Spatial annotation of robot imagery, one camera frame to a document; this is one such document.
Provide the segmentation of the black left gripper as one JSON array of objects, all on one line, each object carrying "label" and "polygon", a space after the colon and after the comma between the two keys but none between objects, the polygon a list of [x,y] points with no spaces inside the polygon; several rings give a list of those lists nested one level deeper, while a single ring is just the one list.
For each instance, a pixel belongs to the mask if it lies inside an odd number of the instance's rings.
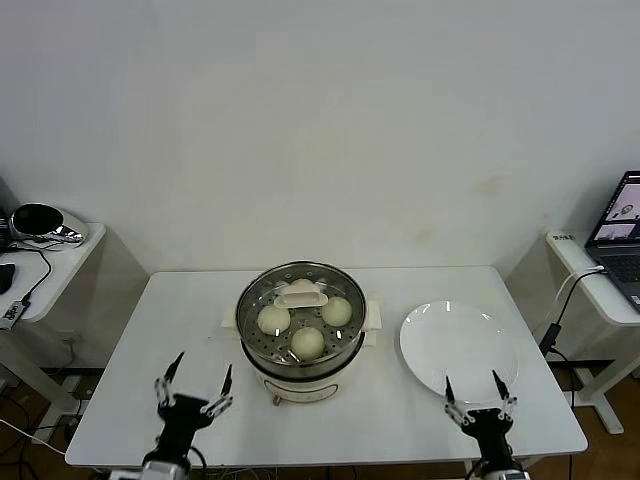
[{"label": "black left gripper", "polygon": [[154,388],[159,406],[158,414],[164,427],[157,444],[157,456],[165,463],[186,463],[192,441],[199,430],[209,427],[210,415],[221,415],[233,403],[231,395],[233,365],[227,368],[221,392],[213,402],[177,394],[174,398],[172,382],[184,351],[169,364],[164,375],[155,380]]}]

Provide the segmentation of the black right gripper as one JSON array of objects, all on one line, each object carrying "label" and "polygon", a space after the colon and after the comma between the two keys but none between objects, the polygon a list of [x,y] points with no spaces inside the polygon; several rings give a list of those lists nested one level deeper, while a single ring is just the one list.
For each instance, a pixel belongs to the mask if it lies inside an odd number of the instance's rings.
[{"label": "black right gripper", "polygon": [[445,412],[464,434],[476,440],[481,459],[488,468],[513,468],[512,450],[506,434],[513,426],[513,411],[517,398],[510,394],[506,383],[492,371],[493,379],[502,401],[501,408],[461,410],[456,403],[448,376],[445,377]]}]

